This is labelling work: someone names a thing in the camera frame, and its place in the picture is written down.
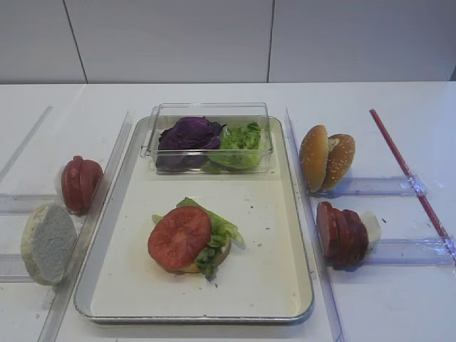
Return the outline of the lettuce leaf on bun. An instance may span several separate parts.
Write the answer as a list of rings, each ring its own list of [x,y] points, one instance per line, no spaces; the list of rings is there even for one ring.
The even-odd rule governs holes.
[[[209,245],[210,242],[216,242],[216,243],[219,243],[222,246],[224,246],[227,238],[231,239],[232,242],[235,241],[242,247],[244,246],[244,239],[243,239],[242,235],[239,233],[239,230],[236,225],[232,224],[231,222],[224,219],[223,217],[220,217],[219,215],[215,214],[214,212],[211,212],[208,209],[205,209],[204,207],[200,206],[193,199],[190,199],[188,197],[184,198],[181,202],[179,202],[176,205],[176,208],[182,207],[182,206],[188,206],[188,205],[197,206],[197,207],[203,209],[209,215],[209,217],[211,219],[211,238],[210,238],[210,241],[206,244],[206,246]],[[153,220],[154,224],[156,225],[165,215],[160,216],[160,215],[154,214],[152,216],[152,220]]]

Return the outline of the metal baking tray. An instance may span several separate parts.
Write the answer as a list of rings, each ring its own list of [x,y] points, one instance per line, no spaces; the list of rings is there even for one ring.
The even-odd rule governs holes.
[[[310,310],[307,265],[281,123],[264,174],[159,175],[140,156],[150,136],[136,126],[74,293],[79,313],[99,323],[288,323]],[[191,198],[235,224],[216,278],[165,271],[148,254],[153,216]]]

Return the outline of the clear holder under tomatoes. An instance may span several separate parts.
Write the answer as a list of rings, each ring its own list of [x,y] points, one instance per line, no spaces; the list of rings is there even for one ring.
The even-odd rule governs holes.
[[[29,214],[45,204],[60,203],[58,195],[10,195],[1,193],[1,215]]]

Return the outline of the meat patty slices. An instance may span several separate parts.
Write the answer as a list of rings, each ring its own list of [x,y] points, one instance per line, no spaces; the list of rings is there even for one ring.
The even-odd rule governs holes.
[[[355,266],[368,249],[368,231],[359,215],[339,210],[330,202],[319,202],[316,223],[326,261],[336,267]]]

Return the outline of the clear plastic container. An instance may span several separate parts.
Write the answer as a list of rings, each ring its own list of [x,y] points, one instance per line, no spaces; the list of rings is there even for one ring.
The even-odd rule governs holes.
[[[170,153],[172,155],[183,153],[184,155],[205,155],[207,161],[210,153],[222,152],[217,150],[158,150],[159,138],[161,133],[174,126],[174,124],[184,117],[206,118],[211,122],[218,122],[221,125],[246,125],[256,122],[261,127],[261,148],[262,156],[260,164],[250,170],[240,172],[229,172],[223,170],[221,173],[203,172],[202,167],[194,167],[183,172],[165,172],[156,168],[156,159],[160,153]],[[274,151],[270,119],[268,110],[263,103],[165,103],[154,109],[150,119],[149,141],[142,148],[141,154],[149,159],[149,168],[158,174],[183,174],[183,173],[265,173],[269,169],[269,161]]]

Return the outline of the clear holder under buns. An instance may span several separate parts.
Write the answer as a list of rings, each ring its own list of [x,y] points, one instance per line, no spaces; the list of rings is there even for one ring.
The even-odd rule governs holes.
[[[416,177],[346,177],[333,189],[321,193],[338,196],[415,196],[426,195],[427,188]]]

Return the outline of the green lettuce in container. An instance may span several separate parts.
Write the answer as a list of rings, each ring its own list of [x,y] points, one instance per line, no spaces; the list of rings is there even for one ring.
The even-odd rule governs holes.
[[[210,153],[202,171],[209,173],[240,172],[257,167],[262,159],[261,127],[256,122],[246,125],[223,125],[219,149]]]

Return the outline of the red plastic rail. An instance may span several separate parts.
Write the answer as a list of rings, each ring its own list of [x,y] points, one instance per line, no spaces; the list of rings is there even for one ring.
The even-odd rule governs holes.
[[[439,220],[435,210],[432,208],[432,205],[429,203],[422,187],[419,185],[417,178],[413,175],[410,168],[407,165],[407,162],[401,155],[399,149],[397,148],[396,144],[393,142],[392,137],[390,136],[389,132],[385,128],[382,120],[380,119],[379,115],[377,114],[375,109],[370,109],[369,113],[376,123],[381,135],[383,136],[385,142],[387,143],[388,147],[390,148],[393,156],[395,157],[398,165],[400,166],[403,174],[407,177],[408,182],[412,189],[415,191],[416,197],[418,198],[419,202],[421,203],[425,213],[427,214],[429,220],[432,222],[435,231],[441,238],[443,244],[445,245],[446,250],[449,252],[450,256],[453,260],[455,260],[455,242],[450,237],[450,235],[445,230],[444,226],[442,225],[441,221]]]

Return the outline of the white cheese piece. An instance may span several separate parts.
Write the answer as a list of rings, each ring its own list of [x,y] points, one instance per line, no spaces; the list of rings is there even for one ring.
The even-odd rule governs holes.
[[[368,233],[368,250],[370,250],[380,240],[382,229],[376,215],[372,211],[364,212],[361,215],[361,221]]]

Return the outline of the tomato slice stack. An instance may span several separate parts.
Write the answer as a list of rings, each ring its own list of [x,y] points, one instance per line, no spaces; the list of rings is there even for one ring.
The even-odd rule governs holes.
[[[75,214],[85,214],[102,179],[103,170],[96,161],[74,156],[61,175],[63,201],[67,209]]]

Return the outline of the purple cabbage leaves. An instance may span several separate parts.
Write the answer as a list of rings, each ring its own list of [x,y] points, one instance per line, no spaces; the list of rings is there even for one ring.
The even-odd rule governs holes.
[[[158,150],[217,150],[223,125],[202,117],[180,118],[173,127],[164,130],[159,138]],[[160,153],[156,168],[165,172],[183,172],[201,167],[207,161],[205,155],[184,155],[183,153]]]

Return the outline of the white bread slice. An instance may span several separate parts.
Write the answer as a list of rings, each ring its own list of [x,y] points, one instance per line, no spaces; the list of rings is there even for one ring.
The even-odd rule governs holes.
[[[21,257],[36,283],[53,286],[62,281],[77,237],[65,207],[45,204],[30,214],[21,238]]]

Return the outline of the sesame bun half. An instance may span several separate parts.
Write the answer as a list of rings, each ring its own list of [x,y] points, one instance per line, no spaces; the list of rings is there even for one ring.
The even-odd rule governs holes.
[[[334,188],[349,171],[356,153],[355,140],[351,135],[335,134],[328,138],[326,176],[321,190]]]

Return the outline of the clear rail far left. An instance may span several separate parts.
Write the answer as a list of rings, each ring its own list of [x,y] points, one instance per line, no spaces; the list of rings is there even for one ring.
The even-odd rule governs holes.
[[[21,153],[24,151],[24,149],[26,148],[28,143],[31,141],[33,136],[36,134],[36,132],[41,127],[41,125],[46,120],[46,118],[49,116],[49,114],[52,112],[52,110],[53,110],[53,106],[47,106],[46,109],[39,116],[37,121],[33,124],[31,129],[26,133],[23,140],[19,143],[19,146],[14,150],[14,152],[11,154],[10,158],[6,161],[6,164],[1,168],[0,182],[2,182],[4,180],[5,176],[8,174],[10,169],[13,167],[16,160],[19,158]]]

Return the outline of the clear holder under bread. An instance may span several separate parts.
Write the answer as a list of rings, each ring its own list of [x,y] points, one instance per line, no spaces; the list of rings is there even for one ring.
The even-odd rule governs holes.
[[[0,255],[0,282],[1,283],[24,283],[33,282],[32,277],[26,270],[20,254]]]

